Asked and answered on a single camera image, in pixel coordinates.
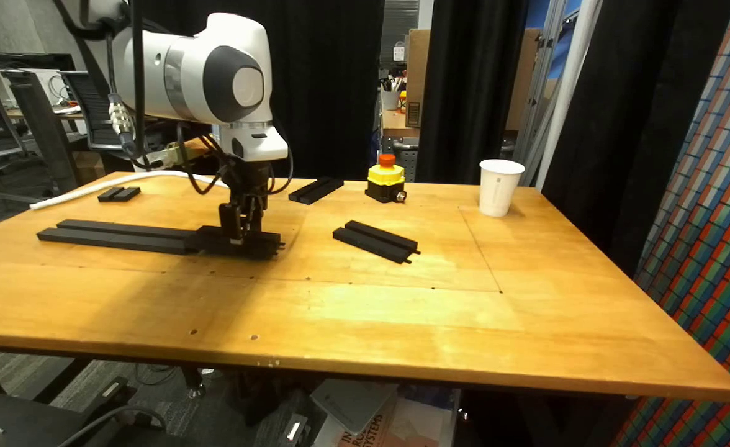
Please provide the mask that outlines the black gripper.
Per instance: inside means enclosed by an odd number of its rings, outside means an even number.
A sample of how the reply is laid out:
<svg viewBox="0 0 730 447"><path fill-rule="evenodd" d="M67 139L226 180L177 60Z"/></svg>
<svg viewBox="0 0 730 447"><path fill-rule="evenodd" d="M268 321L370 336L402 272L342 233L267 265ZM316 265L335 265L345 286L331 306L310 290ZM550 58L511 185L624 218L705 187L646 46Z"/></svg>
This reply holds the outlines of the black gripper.
<svg viewBox="0 0 730 447"><path fill-rule="evenodd" d="M268 203L268 167L231 161L222 181L228 187L228 202L218 206L222 232L233 244L243 244L260 232Z"/></svg>

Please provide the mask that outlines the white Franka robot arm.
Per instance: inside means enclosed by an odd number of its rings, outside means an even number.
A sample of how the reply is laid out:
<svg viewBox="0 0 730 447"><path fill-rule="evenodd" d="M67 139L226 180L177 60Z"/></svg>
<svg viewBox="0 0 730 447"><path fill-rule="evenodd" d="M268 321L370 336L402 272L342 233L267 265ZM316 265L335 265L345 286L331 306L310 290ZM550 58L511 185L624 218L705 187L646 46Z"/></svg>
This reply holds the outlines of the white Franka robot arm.
<svg viewBox="0 0 730 447"><path fill-rule="evenodd" d="M218 206L218 233L231 244L279 244L260 229L273 193L271 165L291 155L273 124L273 65L268 29L237 12L211 12L197 36L137 29L131 0L87 6L77 22L53 0L84 52L87 70L134 111L208 124L231 198Z"/></svg>

